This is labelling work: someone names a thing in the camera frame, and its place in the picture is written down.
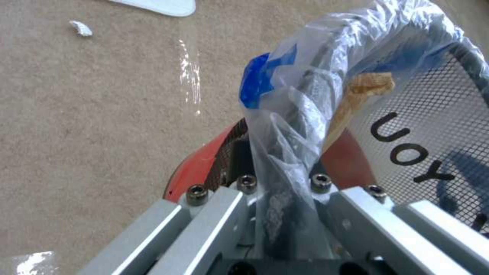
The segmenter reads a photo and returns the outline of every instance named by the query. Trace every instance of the black plastic part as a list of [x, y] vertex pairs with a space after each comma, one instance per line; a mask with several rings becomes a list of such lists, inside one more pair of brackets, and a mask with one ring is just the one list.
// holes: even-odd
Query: black plastic part
[[222, 259], [208, 275], [394, 275], [384, 261], [367, 260], [238, 260]]
[[227, 172], [227, 184], [233, 183], [239, 176], [243, 175], [255, 176], [253, 157], [248, 139], [237, 140], [233, 143]]

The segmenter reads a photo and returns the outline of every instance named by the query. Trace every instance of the plastic bag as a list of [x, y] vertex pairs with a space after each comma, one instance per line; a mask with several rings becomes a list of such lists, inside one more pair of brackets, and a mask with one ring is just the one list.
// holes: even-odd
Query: plastic bag
[[[467, 176], [454, 171], [461, 164], [444, 161], [467, 158], [461, 149], [486, 142], [488, 67], [482, 54], [429, 1], [376, 1], [306, 25], [245, 69], [240, 100], [262, 196], [256, 245], [265, 256], [328, 257], [308, 175], [346, 83], [367, 72], [390, 73], [396, 86], [369, 98], [348, 127], [372, 178], [396, 202], [433, 194], [433, 201], [445, 196], [445, 204], [457, 208], [453, 191], [447, 195], [453, 183], [472, 195], [483, 189], [478, 197], [488, 201], [487, 184], [466, 183]], [[479, 155], [488, 160], [485, 152]], [[487, 212], [484, 203], [471, 203], [474, 212]]]

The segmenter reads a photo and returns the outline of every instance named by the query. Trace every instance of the hole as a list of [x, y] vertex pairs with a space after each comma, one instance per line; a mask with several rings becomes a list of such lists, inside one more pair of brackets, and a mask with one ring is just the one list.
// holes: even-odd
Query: hole
[[256, 269], [247, 262], [237, 262], [229, 268], [228, 275], [256, 275]]
[[326, 183], [326, 182], [328, 182], [328, 181], [330, 181], [330, 179], [328, 178], [328, 176], [323, 175], [323, 174], [319, 174], [319, 175], [317, 175], [317, 176], [316, 176], [316, 179], [317, 179], [318, 181], [320, 181], [320, 182], [325, 182], [325, 183]]
[[368, 272], [356, 263], [346, 262], [339, 267], [339, 274], [340, 275], [350, 275], [350, 274], [368, 275]]
[[368, 188], [369, 188], [370, 191], [375, 192], [377, 194], [380, 194], [380, 193], [383, 193], [384, 192], [384, 190], [382, 189], [382, 187], [377, 186], [377, 185], [370, 185]]
[[243, 177], [243, 184], [250, 184], [251, 183], [251, 178], [248, 176]]
[[204, 188], [202, 188], [202, 186], [193, 186], [192, 189], [190, 189], [190, 192], [194, 193], [195, 195], [197, 194], [200, 194], [202, 192], [204, 192]]
[[254, 178], [250, 175], [241, 176], [241, 184], [242, 185], [253, 185]]

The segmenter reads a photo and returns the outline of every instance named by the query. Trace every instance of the metal mesh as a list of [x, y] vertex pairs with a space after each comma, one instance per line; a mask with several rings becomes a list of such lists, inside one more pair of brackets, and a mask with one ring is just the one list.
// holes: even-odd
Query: metal mesh
[[220, 185], [227, 185], [226, 173], [230, 165], [231, 149], [233, 142], [244, 138], [248, 133], [246, 121], [242, 118], [231, 129], [226, 139], [216, 154], [216, 160], [205, 179], [204, 186], [210, 190], [216, 190]]
[[[489, 109], [474, 79], [447, 48], [438, 54], [435, 68], [414, 75], [404, 86], [362, 111], [350, 131], [362, 147], [378, 183], [396, 203], [428, 199], [456, 218], [472, 225], [480, 213], [489, 213]], [[378, 130], [389, 136], [403, 128], [410, 133], [392, 142], [382, 142], [371, 134], [380, 118], [397, 116]], [[398, 165], [391, 160], [393, 149], [401, 144], [416, 144], [419, 150], [399, 151], [395, 157], [405, 161], [419, 158], [413, 165]], [[425, 174], [434, 161], [440, 161], [441, 174], [452, 180], [415, 178]], [[482, 232], [488, 232], [486, 225]]]

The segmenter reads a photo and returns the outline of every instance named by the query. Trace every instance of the screw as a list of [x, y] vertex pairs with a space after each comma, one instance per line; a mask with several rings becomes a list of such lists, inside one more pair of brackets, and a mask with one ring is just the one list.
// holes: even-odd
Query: screw
[[385, 193], [384, 188], [378, 186], [378, 185], [368, 185], [365, 190], [367, 193], [369, 193], [372, 197], [374, 197], [378, 202], [383, 204], [385, 202], [385, 198], [387, 197], [387, 193]]
[[201, 206], [207, 202], [208, 192], [202, 184], [192, 185], [187, 189], [187, 203], [191, 206]]
[[311, 189], [314, 193], [328, 193], [331, 189], [331, 179], [325, 174], [315, 174], [312, 176]]
[[256, 191], [256, 178], [253, 175], [244, 175], [238, 177], [238, 190], [246, 195], [253, 194]]

